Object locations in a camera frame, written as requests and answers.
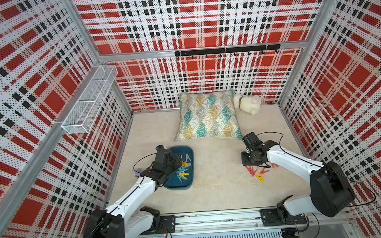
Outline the teal clothespin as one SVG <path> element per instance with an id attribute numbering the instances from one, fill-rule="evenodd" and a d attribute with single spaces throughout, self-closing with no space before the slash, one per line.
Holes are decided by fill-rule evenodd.
<path id="1" fill-rule="evenodd" d="M 186 173 L 189 168 L 179 168 L 178 173 Z"/>

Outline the dark teal storage box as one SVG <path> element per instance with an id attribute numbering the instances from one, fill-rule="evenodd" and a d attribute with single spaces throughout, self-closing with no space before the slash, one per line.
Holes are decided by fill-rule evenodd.
<path id="1" fill-rule="evenodd" d="M 179 157 L 182 166 L 169 176 L 164 187 L 169 190 L 187 190 L 194 180 L 194 152 L 189 146 L 175 146 L 170 150 Z"/>

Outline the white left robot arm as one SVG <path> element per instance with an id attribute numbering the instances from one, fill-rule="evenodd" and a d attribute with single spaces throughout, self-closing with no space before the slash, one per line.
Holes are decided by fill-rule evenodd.
<path id="1" fill-rule="evenodd" d="M 83 238 L 136 238 L 160 226 L 160 212 L 141 204 L 182 167 L 180 157 L 162 145 L 155 160 L 119 200 L 105 209 L 94 210 L 86 223 Z"/>

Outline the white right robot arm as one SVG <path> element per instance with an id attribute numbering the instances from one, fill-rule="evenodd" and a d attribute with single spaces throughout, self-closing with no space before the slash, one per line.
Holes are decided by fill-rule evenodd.
<path id="1" fill-rule="evenodd" d="M 246 151 L 241 153 L 244 166 L 268 168 L 279 165 L 310 185 L 310 193 L 288 196 L 277 203 L 277 214 L 285 221 L 290 216 L 319 212 L 334 217 L 356 199 L 355 192 L 342 168 L 335 162 L 322 163 L 291 153 L 272 140 L 266 142 L 250 132 L 242 138 Z"/>

